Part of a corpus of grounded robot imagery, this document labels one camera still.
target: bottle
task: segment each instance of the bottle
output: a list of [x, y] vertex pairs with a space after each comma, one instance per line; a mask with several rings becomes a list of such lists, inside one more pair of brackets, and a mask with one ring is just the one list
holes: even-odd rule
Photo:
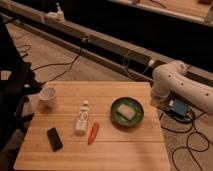
[[58, 20], [60, 22], [64, 22], [65, 21], [65, 18], [64, 18], [64, 12], [61, 10], [61, 7], [59, 6], [59, 3], [56, 3], [57, 5], [57, 14], [58, 14]]
[[89, 117], [89, 102], [84, 100], [83, 105], [80, 107], [79, 115], [76, 119], [75, 134], [85, 135], [87, 131], [87, 123]]

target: wooden table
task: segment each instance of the wooden table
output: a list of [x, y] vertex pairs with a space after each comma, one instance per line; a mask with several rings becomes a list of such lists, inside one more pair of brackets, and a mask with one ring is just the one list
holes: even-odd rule
[[[46, 109], [40, 102], [15, 162], [16, 170], [66, 171], [166, 171], [167, 151], [156, 109], [150, 106], [150, 85], [144, 82], [51, 82], [58, 94], [58, 107]], [[140, 125], [115, 127], [110, 108], [119, 97], [137, 99], [144, 108]], [[83, 100], [89, 101], [87, 134], [74, 134]], [[95, 141], [87, 139], [94, 122], [100, 123]], [[46, 131], [56, 127], [63, 149], [51, 150]]]
[[[132, 0], [117, 0], [120, 2], [132, 4]], [[139, 5], [148, 5], [150, 7], [159, 7], [162, 8], [161, 5], [166, 7], [166, 10], [178, 12], [182, 14], [189, 14], [196, 17], [205, 18], [210, 5], [200, 4], [199, 0], [140, 0]]]

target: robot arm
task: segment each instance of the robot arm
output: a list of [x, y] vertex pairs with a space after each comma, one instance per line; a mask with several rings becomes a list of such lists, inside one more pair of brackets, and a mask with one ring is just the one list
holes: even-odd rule
[[207, 114], [213, 115], [213, 87], [186, 78], [186, 72], [187, 67], [181, 61], [157, 67], [153, 71], [151, 97], [162, 102], [167, 99], [170, 91], [173, 91]]

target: toy carrot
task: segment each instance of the toy carrot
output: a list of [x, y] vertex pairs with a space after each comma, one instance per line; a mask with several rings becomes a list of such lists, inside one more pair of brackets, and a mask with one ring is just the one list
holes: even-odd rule
[[99, 123], [95, 122], [92, 126], [92, 130], [88, 138], [88, 145], [90, 145], [95, 140], [98, 130], [99, 130]]

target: chair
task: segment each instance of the chair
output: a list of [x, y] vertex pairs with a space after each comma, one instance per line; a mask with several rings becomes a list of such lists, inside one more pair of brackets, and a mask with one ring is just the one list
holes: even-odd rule
[[[34, 79], [30, 66], [21, 58], [0, 14], [0, 150], [17, 128], [26, 133], [23, 124], [32, 119], [33, 114], [21, 116], [24, 102], [27, 95], [38, 93], [42, 84]], [[2, 78], [2, 71], [10, 72], [7, 79]]]

